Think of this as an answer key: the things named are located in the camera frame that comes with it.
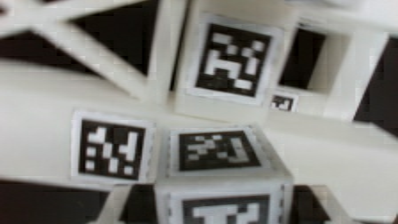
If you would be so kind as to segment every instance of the white beam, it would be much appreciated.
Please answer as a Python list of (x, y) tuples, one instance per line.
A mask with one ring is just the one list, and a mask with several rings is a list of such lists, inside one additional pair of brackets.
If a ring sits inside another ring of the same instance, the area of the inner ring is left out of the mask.
[(143, 99), (146, 77), (79, 27), (68, 23), (54, 23), (38, 25), (34, 28), (82, 64), (104, 75), (130, 95)]

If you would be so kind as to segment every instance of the white frame structure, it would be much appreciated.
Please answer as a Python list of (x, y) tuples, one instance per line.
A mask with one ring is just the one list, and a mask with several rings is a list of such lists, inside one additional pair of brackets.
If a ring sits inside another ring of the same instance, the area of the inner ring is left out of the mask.
[(160, 1), (148, 77), (68, 22), (143, 1), (65, 0), (45, 4), (36, 0), (2, 0), (8, 12), (0, 17), (0, 37), (33, 30), (141, 101), (166, 104), (187, 1)]

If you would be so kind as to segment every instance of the white cube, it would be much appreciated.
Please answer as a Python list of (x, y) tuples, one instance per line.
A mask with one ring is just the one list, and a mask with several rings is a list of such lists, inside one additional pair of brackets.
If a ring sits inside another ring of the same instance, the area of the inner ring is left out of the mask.
[(160, 224), (287, 224), (294, 178), (262, 129), (173, 129), (162, 147)]

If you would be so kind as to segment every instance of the cube face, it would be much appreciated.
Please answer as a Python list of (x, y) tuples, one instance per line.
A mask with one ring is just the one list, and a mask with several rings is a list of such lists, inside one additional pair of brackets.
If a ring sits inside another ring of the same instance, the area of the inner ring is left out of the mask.
[(169, 158), (171, 176), (223, 176), (272, 169), (249, 126), (175, 129)]
[(271, 219), (271, 195), (201, 195), (171, 197), (171, 223), (262, 224)]
[(288, 223), (294, 179), (256, 125), (171, 129), (160, 159), (162, 224)]
[(72, 175), (109, 183), (144, 182), (155, 124), (79, 111), (73, 118)]
[(201, 24), (187, 94), (262, 105), (281, 31), (212, 14)]

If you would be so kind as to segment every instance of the black pattern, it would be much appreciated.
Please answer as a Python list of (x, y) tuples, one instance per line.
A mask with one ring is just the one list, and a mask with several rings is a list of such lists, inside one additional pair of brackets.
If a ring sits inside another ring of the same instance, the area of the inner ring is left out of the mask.
[[(242, 143), (240, 154), (233, 147), (233, 139)], [(203, 153), (196, 149), (192, 150), (192, 147), (203, 148)], [(180, 135), (182, 171), (256, 166), (262, 166), (262, 164), (244, 131)]]
[(287, 96), (274, 96), (272, 104), (280, 110), (292, 111), (296, 99)]
[[(256, 209), (249, 211), (249, 206), (256, 205)], [(224, 198), (208, 198), (208, 199), (194, 199), (184, 201), (184, 223), (185, 224), (207, 224), (205, 217), (198, 217), (194, 211), (200, 209), (217, 209), (217, 206), (230, 206), (230, 209), (237, 209), (237, 213), (230, 214), (226, 217), (228, 224), (239, 223), (239, 216), (249, 215), (253, 213), (255, 220), (242, 224), (267, 224), (269, 223), (269, 207), (271, 207), (271, 197), (269, 195), (258, 196), (242, 196), (242, 197), (224, 197)]]
[[(224, 34), (232, 37), (230, 44), (221, 44), (214, 42), (212, 39), (216, 34)], [(253, 51), (253, 58), (260, 60), (260, 63), (256, 66), (256, 74), (251, 75), (246, 73), (246, 68), (249, 66), (249, 57), (246, 57), (242, 54), (244, 54), (246, 48), (253, 49), (255, 41), (262, 42), (264, 50)], [(246, 30), (239, 30), (232, 27), (216, 25), (216, 24), (210, 25), (196, 87), (232, 93), (232, 94), (239, 94), (249, 97), (256, 96), (262, 71), (265, 66), (265, 58), (267, 58), (267, 52), (269, 52), (269, 44), (271, 44), (271, 36), (260, 33), (249, 32)], [(228, 53), (230, 46), (237, 47), (235, 53)], [(230, 70), (221, 68), (217, 68), (216, 70), (216, 75), (207, 74), (208, 57), (210, 57), (212, 50), (216, 50), (221, 53), (219, 59), (235, 63), (235, 65), (240, 66), (237, 78), (230, 77)], [(251, 82), (251, 88), (237, 87), (235, 85), (237, 79)]]
[[(104, 144), (93, 143), (89, 141), (89, 134), (97, 133), (98, 128), (107, 129), (105, 141), (112, 144), (112, 158), (118, 159), (118, 172), (109, 171), (111, 160), (104, 158)], [(121, 145), (128, 144), (128, 134), (137, 133), (137, 146), (136, 146), (136, 159), (134, 161), (127, 160), (127, 154), (120, 152)], [(144, 135), (146, 129), (141, 127), (123, 126), (111, 123), (102, 123), (98, 121), (82, 121), (82, 141), (81, 141), (81, 173), (95, 174), (105, 177), (120, 177), (130, 180), (139, 180), (139, 171), (141, 171), (141, 158), (144, 150)], [(97, 155), (88, 156), (88, 148), (97, 148)], [(95, 169), (86, 168), (86, 162), (95, 162)], [(125, 167), (134, 168), (134, 173), (125, 173)]]

